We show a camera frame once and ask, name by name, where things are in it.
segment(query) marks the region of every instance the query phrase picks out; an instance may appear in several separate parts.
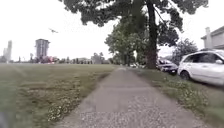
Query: sky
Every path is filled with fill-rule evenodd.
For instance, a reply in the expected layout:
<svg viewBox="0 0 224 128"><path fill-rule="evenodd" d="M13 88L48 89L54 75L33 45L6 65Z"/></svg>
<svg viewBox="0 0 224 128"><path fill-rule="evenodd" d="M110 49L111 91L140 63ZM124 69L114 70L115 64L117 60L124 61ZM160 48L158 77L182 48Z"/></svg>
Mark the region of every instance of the sky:
<svg viewBox="0 0 224 128"><path fill-rule="evenodd" d="M224 25L222 12L224 1L209 1L209 8L199 8L195 15L184 14L184 33L181 38L194 41L199 49L203 48L200 39L205 35L205 28L215 30ZM0 55L12 40L12 59L19 56L29 59L35 55L35 40L49 40L49 55L59 58L87 57L94 52L103 52L111 57L104 41L113 30L117 21L111 21L99 28L92 23L83 26L80 14L71 14L64 10L58 0L1 0L0 1ZM59 33L51 33L49 28ZM161 47L160 56L172 53L172 48Z"/></svg>

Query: grass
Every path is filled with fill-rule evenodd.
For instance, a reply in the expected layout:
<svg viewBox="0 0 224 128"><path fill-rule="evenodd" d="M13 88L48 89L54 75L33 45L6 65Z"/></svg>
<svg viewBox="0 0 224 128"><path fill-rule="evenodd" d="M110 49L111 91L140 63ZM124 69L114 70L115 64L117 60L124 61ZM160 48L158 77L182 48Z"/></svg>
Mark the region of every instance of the grass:
<svg viewBox="0 0 224 128"><path fill-rule="evenodd" d="M206 123L224 128L224 92L222 88L181 80L157 70L133 70L137 75L178 101Z"/></svg>
<svg viewBox="0 0 224 128"><path fill-rule="evenodd" d="M0 121L11 128L49 128L71 112L111 65L0 65Z"/></svg>

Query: building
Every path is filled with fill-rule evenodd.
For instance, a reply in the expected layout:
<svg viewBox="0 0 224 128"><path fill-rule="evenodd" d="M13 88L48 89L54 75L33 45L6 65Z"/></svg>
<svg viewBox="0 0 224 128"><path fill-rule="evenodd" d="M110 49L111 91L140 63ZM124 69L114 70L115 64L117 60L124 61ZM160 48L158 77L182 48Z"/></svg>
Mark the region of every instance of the building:
<svg viewBox="0 0 224 128"><path fill-rule="evenodd" d="M204 40L205 48L224 49L224 26L211 32L206 28L206 35L201 38Z"/></svg>
<svg viewBox="0 0 224 128"><path fill-rule="evenodd" d="M40 58L41 56L47 56L48 48L49 48L49 41L44 39L36 40L36 57Z"/></svg>
<svg viewBox="0 0 224 128"><path fill-rule="evenodd" d="M6 51L7 51L7 55L6 55L7 62L9 62L11 60L11 56L12 56L12 41L8 42L8 48Z"/></svg>
<svg viewBox="0 0 224 128"><path fill-rule="evenodd" d="M6 57L6 55L7 55L7 48L4 48L3 49L3 56Z"/></svg>

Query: sidewalk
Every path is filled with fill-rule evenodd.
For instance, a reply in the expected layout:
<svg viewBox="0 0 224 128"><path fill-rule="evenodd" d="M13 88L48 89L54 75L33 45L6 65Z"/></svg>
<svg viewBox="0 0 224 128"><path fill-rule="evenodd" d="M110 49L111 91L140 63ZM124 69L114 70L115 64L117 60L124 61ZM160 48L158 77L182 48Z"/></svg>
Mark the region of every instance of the sidewalk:
<svg viewBox="0 0 224 128"><path fill-rule="evenodd" d="M132 72L120 68L55 128L208 127Z"/></svg>

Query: skyscraper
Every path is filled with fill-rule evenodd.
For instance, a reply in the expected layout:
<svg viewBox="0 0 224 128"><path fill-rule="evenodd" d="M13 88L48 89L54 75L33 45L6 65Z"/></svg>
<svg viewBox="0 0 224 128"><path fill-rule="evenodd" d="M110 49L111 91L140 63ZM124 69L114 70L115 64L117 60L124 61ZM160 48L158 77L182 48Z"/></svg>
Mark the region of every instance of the skyscraper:
<svg viewBox="0 0 224 128"><path fill-rule="evenodd" d="M40 58L41 56L47 56L47 51L49 48L49 41L44 39L36 40L36 57Z"/></svg>
<svg viewBox="0 0 224 128"><path fill-rule="evenodd" d="M11 56L12 56L12 41L10 40L8 42L7 55L6 55L7 62L11 60Z"/></svg>

